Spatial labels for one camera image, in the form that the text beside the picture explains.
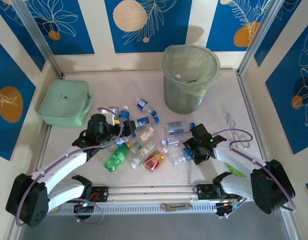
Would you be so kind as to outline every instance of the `gray floor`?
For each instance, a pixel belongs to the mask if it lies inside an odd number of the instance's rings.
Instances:
[[[74,216],[48,216],[34,228],[25,227],[21,237],[21,240],[89,239],[287,240],[288,236],[279,214],[267,215],[248,202],[227,220],[213,213],[108,215],[100,225],[86,225],[77,223]]]

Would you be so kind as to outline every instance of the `green label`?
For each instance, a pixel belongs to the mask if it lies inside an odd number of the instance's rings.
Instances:
[[[155,147],[155,143],[151,141],[143,149],[141,149],[140,152],[142,153],[142,155],[146,155],[151,149],[153,149],[153,147]]]

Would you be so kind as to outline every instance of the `blue label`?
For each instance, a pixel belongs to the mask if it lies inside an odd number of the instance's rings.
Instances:
[[[176,129],[169,132],[169,135],[181,134],[184,133],[184,129]]]
[[[125,111],[125,110],[121,110],[118,114],[118,117],[120,119],[124,119],[124,120],[129,120],[129,112]]]
[[[143,118],[140,118],[140,119],[137,119],[137,126],[140,127],[142,125],[146,125],[146,124],[149,124],[149,118],[146,116],[146,117],[143,117]]]
[[[178,126],[182,126],[182,121],[170,122],[167,125],[169,128],[176,128]]]
[[[137,103],[137,107],[140,109],[140,110],[143,110],[143,107],[147,104],[148,102],[144,99],[140,99],[140,101]]]

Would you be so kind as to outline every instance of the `blue bottle cap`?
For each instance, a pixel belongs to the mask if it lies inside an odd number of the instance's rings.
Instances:
[[[193,159],[192,154],[190,153],[189,147],[184,148],[183,151],[187,154],[187,160],[188,161]]]

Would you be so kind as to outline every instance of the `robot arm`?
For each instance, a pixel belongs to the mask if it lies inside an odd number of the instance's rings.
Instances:
[[[253,200],[263,212],[271,214],[288,202],[286,194],[290,200],[295,196],[284,168],[278,161],[265,162],[233,146],[217,147],[226,139],[219,135],[212,136],[202,124],[190,131],[193,137],[184,145],[190,148],[196,164],[212,157],[228,163],[247,177],[224,172],[213,180],[212,186],[197,186],[199,199],[206,200],[210,196],[225,199],[234,195],[234,198]]]
[[[124,121],[123,125],[121,134],[123,137],[129,136],[136,129],[134,121]],[[87,129],[80,133],[79,138],[72,143],[67,153],[42,170],[31,175],[22,173],[16,177],[6,210],[17,216],[21,200],[26,191],[29,191],[21,206],[19,219],[34,227],[53,208],[74,198],[87,199],[92,187],[88,179],[77,175],[72,177],[65,186],[57,184],[74,169],[89,161],[101,149],[100,144],[110,141],[119,132],[119,124],[108,124],[106,117],[102,114],[92,115]]]

